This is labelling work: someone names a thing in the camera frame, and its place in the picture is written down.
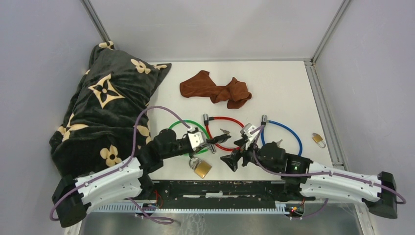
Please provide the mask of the blue cable lock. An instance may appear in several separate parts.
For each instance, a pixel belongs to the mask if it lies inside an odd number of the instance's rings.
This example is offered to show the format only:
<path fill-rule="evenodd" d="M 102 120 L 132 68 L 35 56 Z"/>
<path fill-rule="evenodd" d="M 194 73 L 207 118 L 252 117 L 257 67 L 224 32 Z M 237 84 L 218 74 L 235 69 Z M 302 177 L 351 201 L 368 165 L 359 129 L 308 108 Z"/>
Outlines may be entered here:
<path fill-rule="evenodd" d="M 276 121 L 273 121 L 273 120 L 268 120 L 267 115 L 262 115 L 261 116 L 261 124 L 264 125 L 264 126 L 266 126 L 267 123 L 270 123 L 270 124 L 279 126 L 279 127 L 283 128 L 283 129 L 285 129 L 286 131 L 288 131 L 289 133 L 291 133 L 295 137 L 295 139 L 297 140 L 297 142 L 299 144 L 299 152 L 298 152 L 298 155 L 299 156 L 302 155 L 302 152 L 303 152 L 303 144 L 302 144 L 302 141 L 301 141 L 301 139 L 299 138 L 299 136 L 297 135 L 296 132 L 294 132 L 291 128 L 289 128 L 288 126 L 286 126 L 286 125 L 284 125 L 282 123 L 279 123 L 279 122 L 276 122 Z"/>

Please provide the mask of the black floral blanket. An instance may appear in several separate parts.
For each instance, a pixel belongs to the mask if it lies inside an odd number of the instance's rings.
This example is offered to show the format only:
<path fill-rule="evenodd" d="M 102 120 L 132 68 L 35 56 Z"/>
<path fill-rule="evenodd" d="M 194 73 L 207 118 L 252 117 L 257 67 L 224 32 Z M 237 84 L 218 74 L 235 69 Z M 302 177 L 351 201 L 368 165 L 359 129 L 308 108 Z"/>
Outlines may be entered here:
<path fill-rule="evenodd" d="M 147 145 L 152 137 L 143 110 L 171 67 L 116 50 L 111 41 L 96 45 L 63 123 L 49 140 L 60 175 L 102 171 Z"/>

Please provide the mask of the brown cloth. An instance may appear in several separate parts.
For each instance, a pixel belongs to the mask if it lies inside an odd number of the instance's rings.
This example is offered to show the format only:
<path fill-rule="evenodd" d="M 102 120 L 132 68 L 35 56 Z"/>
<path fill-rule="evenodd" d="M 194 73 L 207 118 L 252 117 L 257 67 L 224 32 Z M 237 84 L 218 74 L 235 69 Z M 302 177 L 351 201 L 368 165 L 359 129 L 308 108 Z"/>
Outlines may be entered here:
<path fill-rule="evenodd" d="M 252 98 L 245 82 L 235 77 L 224 85 L 218 86 L 210 78 L 210 72 L 199 71 L 190 79 L 180 83 L 180 93 L 183 97 L 207 97 L 213 104 L 226 101 L 228 109 L 239 109 Z"/>

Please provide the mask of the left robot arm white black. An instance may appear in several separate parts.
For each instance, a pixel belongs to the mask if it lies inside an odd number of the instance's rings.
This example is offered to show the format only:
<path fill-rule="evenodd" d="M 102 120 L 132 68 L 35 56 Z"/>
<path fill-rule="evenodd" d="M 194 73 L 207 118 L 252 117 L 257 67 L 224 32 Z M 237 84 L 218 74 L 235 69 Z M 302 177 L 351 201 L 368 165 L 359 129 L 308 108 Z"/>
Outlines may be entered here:
<path fill-rule="evenodd" d="M 163 167 L 163 160 L 197 152 L 210 145 L 226 142 L 230 134 L 211 139 L 197 128 L 189 129 L 182 138 L 177 138 L 171 129 L 163 129 L 146 146 L 129 158 L 92 175 L 61 178 L 52 196 L 52 221 L 59 221 L 66 228 L 82 221 L 93 210 L 139 196 L 149 199 L 154 193 L 149 173 Z"/>

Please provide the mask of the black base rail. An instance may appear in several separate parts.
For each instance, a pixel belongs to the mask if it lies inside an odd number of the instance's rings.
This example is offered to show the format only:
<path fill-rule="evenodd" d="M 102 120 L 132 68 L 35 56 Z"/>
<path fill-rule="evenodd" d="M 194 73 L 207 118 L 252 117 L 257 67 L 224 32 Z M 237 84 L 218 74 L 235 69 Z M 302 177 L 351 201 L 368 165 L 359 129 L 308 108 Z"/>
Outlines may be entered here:
<path fill-rule="evenodd" d="M 274 209 L 276 203 L 314 201 L 283 181 L 153 181 L 136 200 L 162 209 Z"/>

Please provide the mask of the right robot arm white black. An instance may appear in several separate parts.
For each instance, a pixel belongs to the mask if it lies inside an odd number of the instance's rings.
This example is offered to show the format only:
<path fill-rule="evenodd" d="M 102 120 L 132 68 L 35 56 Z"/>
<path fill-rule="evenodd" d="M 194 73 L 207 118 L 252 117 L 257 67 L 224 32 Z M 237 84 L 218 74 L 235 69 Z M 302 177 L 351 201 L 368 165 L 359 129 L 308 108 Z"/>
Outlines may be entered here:
<path fill-rule="evenodd" d="M 238 161 L 246 166 L 252 163 L 264 171 L 279 176 L 284 181 L 285 200 L 297 198 L 329 199 L 346 203 L 365 204 L 370 213 L 388 219 L 396 219 L 396 184 L 391 173 L 377 175 L 358 174 L 332 168 L 309 158 L 287 153 L 276 142 L 262 147 L 247 145 L 239 140 L 239 149 L 222 156 L 233 172 Z"/>

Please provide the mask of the red cable lock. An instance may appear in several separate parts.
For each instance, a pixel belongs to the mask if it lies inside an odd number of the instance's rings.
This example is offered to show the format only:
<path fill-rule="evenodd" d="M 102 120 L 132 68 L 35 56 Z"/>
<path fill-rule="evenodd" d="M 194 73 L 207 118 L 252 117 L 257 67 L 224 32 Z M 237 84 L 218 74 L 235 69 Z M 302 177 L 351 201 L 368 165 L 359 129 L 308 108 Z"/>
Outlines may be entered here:
<path fill-rule="evenodd" d="M 208 136 L 211 139 L 213 137 L 212 137 L 212 134 L 211 134 L 210 129 L 209 129 L 209 122 L 210 121 L 213 121 L 213 120 L 226 120 L 226 121 L 230 121 L 230 122 L 236 123 L 241 128 L 244 127 L 244 125 L 241 122 L 239 122 L 238 120 L 236 120 L 234 118 L 231 118 L 231 117 L 222 117 L 222 116 L 210 117 L 208 114 L 203 114 L 203 122 L 204 122 L 204 125 L 205 125 L 205 129 L 206 129 L 206 131 L 208 133 Z M 221 144 L 216 144 L 216 147 L 218 147 L 221 150 L 227 151 L 227 152 L 232 152 L 233 150 L 239 149 L 239 146 L 234 147 L 234 148 L 227 148 L 227 147 L 223 147 Z"/>

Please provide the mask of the red lock keys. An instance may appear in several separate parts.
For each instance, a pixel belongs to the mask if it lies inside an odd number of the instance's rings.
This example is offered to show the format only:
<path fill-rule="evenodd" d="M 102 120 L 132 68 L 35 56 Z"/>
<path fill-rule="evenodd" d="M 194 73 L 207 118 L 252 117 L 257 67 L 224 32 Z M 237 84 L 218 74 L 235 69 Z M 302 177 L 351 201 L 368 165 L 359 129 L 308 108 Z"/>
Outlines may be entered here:
<path fill-rule="evenodd" d="M 227 136 L 231 136 L 230 131 L 220 128 L 220 130 Z"/>

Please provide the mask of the small brass padlock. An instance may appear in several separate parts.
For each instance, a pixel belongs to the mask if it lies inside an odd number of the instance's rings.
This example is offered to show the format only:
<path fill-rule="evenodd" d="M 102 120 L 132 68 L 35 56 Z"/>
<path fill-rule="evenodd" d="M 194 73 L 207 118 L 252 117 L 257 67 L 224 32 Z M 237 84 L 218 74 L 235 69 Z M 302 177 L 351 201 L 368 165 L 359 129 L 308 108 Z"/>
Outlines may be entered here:
<path fill-rule="evenodd" d="M 318 147 L 326 148 L 326 143 L 320 134 L 313 133 L 312 135 L 313 135 L 312 139 L 318 145 Z"/>

